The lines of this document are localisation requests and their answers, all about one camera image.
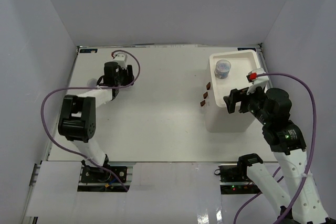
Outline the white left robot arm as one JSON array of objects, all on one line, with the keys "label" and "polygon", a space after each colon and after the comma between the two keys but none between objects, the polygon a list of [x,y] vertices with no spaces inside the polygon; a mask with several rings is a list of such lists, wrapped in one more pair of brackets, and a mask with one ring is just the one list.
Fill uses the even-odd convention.
[{"label": "white left robot arm", "polygon": [[114,100],[119,86],[130,85],[134,81],[132,65],[117,61],[104,64],[103,75],[97,87],[82,94],[64,96],[58,122],[58,133],[76,146],[79,153],[94,162],[93,176],[101,182],[110,178],[111,168],[107,154],[93,138],[96,132],[96,110]]}]

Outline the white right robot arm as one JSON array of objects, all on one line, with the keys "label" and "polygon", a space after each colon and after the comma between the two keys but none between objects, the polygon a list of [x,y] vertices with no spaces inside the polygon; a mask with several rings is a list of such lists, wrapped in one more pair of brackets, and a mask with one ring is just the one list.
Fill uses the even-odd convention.
[{"label": "white right robot arm", "polygon": [[289,94],[278,88],[233,89],[224,97],[229,113],[240,103],[240,113],[251,113],[261,124],[262,134],[282,170],[283,190],[255,153],[239,157],[238,177],[254,182],[278,216],[278,223],[335,223],[325,211],[308,164],[301,130],[290,120]]}]

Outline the brown top drawer handle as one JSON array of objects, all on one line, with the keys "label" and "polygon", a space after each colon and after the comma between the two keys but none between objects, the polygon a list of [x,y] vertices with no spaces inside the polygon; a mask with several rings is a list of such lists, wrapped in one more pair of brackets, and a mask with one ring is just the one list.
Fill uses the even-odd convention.
[{"label": "brown top drawer handle", "polygon": [[207,85],[206,85],[206,89],[209,90],[211,88],[211,83],[209,82]]}]

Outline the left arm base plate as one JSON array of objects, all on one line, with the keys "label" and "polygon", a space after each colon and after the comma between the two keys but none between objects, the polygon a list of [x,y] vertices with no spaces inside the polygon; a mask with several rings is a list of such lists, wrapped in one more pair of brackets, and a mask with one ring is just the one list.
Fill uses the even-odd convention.
[{"label": "left arm base plate", "polygon": [[[126,166],[111,166],[109,169],[113,171],[123,183],[127,181],[128,168]],[[113,175],[100,168],[84,166],[81,170],[81,183],[107,183],[112,181],[118,182]]]}]

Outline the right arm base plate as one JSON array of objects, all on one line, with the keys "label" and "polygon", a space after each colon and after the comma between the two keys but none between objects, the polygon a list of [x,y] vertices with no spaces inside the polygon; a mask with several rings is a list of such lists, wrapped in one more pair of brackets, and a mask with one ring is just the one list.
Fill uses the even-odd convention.
[{"label": "right arm base plate", "polygon": [[259,188],[248,178],[244,178],[237,165],[220,165],[214,170],[219,178],[222,195],[255,195]]}]

